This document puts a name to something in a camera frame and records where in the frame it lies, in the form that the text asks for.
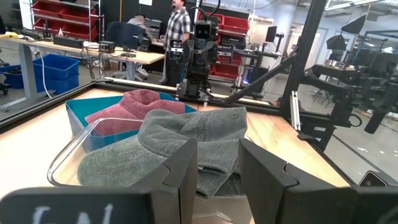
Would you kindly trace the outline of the stack of red bins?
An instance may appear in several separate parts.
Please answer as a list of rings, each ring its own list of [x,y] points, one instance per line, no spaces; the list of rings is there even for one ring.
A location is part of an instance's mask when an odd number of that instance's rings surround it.
[[[210,80],[221,82],[234,82],[239,75],[242,55],[240,50],[246,47],[246,37],[249,31],[249,21],[238,17],[213,14],[216,18],[217,31],[215,42],[218,44],[219,52],[228,51],[234,47],[232,56],[219,54],[216,63],[210,67]]]

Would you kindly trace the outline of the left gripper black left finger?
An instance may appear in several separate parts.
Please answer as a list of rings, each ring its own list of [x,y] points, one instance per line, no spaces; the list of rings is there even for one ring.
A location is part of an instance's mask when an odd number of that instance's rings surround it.
[[[132,224],[192,224],[197,178],[197,140],[190,139],[132,185],[138,196]]]

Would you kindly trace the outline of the black diagonal frame brace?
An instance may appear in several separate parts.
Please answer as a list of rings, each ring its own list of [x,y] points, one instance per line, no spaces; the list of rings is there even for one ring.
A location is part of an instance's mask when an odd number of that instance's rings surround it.
[[[247,93],[253,92],[258,86],[268,81],[272,77],[276,76],[278,73],[285,70],[287,67],[291,66],[294,63],[296,56],[297,54],[293,54],[293,56],[287,58],[283,63],[273,68],[272,70],[269,70],[267,73],[263,74],[257,80],[252,82],[250,85],[243,88],[241,91],[229,96],[228,98],[223,99],[223,102],[225,102],[226,104],[234,104],[239,99],[246,96]]]

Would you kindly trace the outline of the blue plastic bin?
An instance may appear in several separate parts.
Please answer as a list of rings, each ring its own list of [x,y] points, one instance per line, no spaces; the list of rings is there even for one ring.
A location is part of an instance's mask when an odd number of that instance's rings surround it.
[[[68,113],[68,118],[70,121],[70,126],[73,134],[80,133],[83,129],[85,129],[89,124],[85,121],[85,117],[103,110],[109,106],[113,106],[119,103],[125,93],[122,96],[110,96],[103,98],[88,98],[82,100],[69,100],[66,102],[66,109]],[[178,101],[174,97],[166,94],[160,93],[160,98],[163,100],[172,100]],[[185,112],[184,113],[192,113],[196,112],[195,108],[185,104]],[[89,136],[83,141],[83,148],[85,152],[91,152],[97,150],[101,147],[107,146],[114,142],[120,141],[122,139],[129,138],[131,136],[136,135],[139,132],[139,129],[133,131],[126,131],[118,134],[111,134],[107,136],[100,136],[94,130],[89,133]]]

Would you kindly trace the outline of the large blue crate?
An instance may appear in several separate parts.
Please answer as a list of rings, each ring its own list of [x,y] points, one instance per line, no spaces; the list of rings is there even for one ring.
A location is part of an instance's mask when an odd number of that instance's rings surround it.
[[[79,64],[75,58],[48,54],[43,57],[44,75],[42,74],[42,60],[37,58],[33,61],[34,75],[37,92],[53,90],[56,95],[65,93],[79,86]]]

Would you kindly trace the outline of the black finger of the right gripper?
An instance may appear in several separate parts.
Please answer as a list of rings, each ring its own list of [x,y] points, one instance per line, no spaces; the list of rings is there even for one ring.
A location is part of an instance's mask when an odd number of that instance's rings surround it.
[[[182,60],[183,43],[181,40],[171,40],[170,41],[169,57],[172,60]]]
[[[218,63],[232,64],[234,54],[233,44],[221,44],[218,46]]]

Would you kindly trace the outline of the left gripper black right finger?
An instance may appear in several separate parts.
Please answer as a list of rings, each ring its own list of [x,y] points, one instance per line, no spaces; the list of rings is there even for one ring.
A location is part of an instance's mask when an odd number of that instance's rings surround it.
[[[239,168],[255,224],[326,224],[322,190],[334,186],[247,139],[239,140]]]

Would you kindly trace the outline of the small black box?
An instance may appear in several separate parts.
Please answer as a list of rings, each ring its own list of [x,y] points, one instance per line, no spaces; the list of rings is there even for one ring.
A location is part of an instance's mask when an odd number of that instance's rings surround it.
[[[111,54],[111,53],[115,52],[116,44],[112,41],[103,40],[103,41],[98,42],[98,44],[99,44],[100,52],[105,52],[107,54]]]

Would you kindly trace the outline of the black frame post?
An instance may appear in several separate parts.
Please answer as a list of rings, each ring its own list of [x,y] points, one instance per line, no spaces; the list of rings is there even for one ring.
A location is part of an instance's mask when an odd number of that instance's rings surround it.
[[[292,91],[298,90],[301,79],[304,77],[305,65],[326,3],[327,0],[313,0],[309,7],[301,39],[298,43],[296,54],[294,55],[292,68],[279,107],[280,115],[284,118],[290,117],[290,94]]]

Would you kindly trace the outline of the white metal bracket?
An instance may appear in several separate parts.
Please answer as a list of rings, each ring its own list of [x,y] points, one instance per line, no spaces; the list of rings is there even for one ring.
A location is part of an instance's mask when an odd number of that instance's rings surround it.
[[[296,91],[291,92],[290,96],[291,125],[296,131],[301,130],[299,99]]]

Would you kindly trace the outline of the black monitor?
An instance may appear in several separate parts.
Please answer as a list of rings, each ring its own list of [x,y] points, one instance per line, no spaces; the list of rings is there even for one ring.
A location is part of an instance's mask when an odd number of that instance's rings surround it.
[[[274,42],[276,34],[277,34],[277,26],[268,27],[265,42]]]

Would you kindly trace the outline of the wooden desk with white legs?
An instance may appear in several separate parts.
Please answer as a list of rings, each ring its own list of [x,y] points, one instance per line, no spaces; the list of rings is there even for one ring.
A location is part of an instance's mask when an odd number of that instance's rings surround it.
[[[103,57],[105,59],[111,60],[119,60],[130,63],[131,65],[135,65],[136,63],[141,64],[152,64],[156,61],[159,61],[164,58],[164,55],[157,53],[147,53],[147,52],[135,52],[135,57],[122,57],[121,54],[124,53],[122,48],[116,48],[115,53],[113,54],[105,54],[101,53],[97,48],[88,47],[86,49],[76,49],[73,47],[66,47],[62,45],[56,45],[53,42],[47,41],[28,41],[25,39],[16,39],[12,37],[0,37],[0,44],[18,44],[18,52],[19,52],[19,60],[21,63],[21,72],[22,79],[24,82],[24,93],[25,96],[14,100],[12,102],[6,103],[0,106],[1,111],[9,111],[10,107],[21,104],[28,103],[32,104],[35,101],[44,98],[45,96],[50,96],[53,92],[45,90],[44,92],[38,92],[36,88],[36,81],[34,75],[34,67],[33,67],[33,58],[32,58],[32,47],[36,47],[38,50],[44,49],[50,52],[60,52],[66,53],[69,55],[78,55],[79,53],[83,54],[84,58],[86,57]]]

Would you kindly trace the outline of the black softbox lamp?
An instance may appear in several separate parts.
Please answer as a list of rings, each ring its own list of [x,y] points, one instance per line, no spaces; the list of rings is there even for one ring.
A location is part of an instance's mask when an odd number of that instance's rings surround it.
[[[330,37],[326,41],[326,46],[328,50],[345,51],[346,50],[345,38],[341,34]]]
[[[364,15],[348,22],[341,28],[341,31],[347,32],[350,34],[359,34],[364,26],[366,17],[367,17],[367,15],[364,14]]]

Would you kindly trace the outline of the small blue crate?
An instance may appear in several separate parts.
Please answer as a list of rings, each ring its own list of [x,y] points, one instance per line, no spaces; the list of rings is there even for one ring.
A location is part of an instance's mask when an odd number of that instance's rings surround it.
[[[23,89],[24,82],[20,65],[10,65],[0,67],[0,74],[3,74],[6,79],[5,84],[14,89]]]

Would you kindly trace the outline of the black bracket box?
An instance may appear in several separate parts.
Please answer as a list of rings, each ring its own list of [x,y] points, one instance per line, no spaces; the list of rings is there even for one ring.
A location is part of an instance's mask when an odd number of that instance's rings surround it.
[[[321,123],[303,123],[301,125],[301,134],[298,135],[300,140],[312,143],[322,152],[325,151],[334,131],[335,127],[331,124]]]

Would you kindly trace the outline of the person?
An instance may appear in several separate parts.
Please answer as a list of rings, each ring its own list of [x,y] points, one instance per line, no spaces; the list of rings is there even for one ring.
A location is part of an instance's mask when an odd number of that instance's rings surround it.
[[[145,27],[144,23],[146,20],[146,16],[143,14],[136,14],[133,18],[129,19],[128,23],[129,24],[133,24],[133,25],[137,25],[137,26],[141,26],[141,27]]]
[[[184,42],[190,37],[191,20],[186,8],[186,2],[187,0],[172,1],[173,11],[170,15],[164,38],[164,71],[160,81],[160,83],[165,86],[175,86],[180,78],[180,75],[172,75],[170,72],[170,41],[181,40]]]

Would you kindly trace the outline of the rack of red bins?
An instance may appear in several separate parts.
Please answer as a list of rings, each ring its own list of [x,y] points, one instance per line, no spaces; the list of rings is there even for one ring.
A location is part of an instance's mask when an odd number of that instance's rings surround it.
[[[97,41],[101,35],[100,0],[33,0],[34,29],[45,34]]]

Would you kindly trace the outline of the dark office chair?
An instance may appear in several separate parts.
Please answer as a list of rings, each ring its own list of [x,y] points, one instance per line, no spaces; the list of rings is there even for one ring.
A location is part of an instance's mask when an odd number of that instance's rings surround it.
[[[135,58],[137,52],[148,52],[152,43],[146,30],[127,22],[110,22],[105,32],[105,40],[122,48],[121,57]]]

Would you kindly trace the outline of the clear plastic bin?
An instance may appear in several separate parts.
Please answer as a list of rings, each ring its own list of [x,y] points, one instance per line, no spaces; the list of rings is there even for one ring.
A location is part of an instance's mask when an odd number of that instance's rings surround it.
[[[89,153],[83,148],[83,141],[89,136],[95,123],[89,124],[60,151],[50,164],[48,181],[55,187],[76,187],[78,165]],[[254,224],[248,200],[243,195],[220,197],[208,200],[197,197],[193,211],[193,224]]]

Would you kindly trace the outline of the black power strip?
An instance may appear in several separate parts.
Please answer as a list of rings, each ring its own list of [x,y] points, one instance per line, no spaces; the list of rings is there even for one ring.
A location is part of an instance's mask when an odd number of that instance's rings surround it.
[[[69,38],[69,37],[64,37],[64,36],[54,36],[53,37],[53,43],[55,45],[62,45],[62,46],[65,46],[65,47],[82,49],[84,41],[78,40],[78,39]]]

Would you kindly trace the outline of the maroon corduroy cap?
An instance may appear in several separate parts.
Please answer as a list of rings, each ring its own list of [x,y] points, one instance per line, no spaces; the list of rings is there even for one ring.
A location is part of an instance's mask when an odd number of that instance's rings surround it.
[[[147,112],[146,108],[128,107],[117,103],[86,116],[85,121],[91,124],[99,120],[95,131],[100,136],[107,136],[139,129]]]
[[[167,110],[176,114],[185,112],[185,104],[179,101],[163,100],[160,93],[152,90],[134,90],[125,92],[119,104],[134,118],[145,118],[152,110]]]

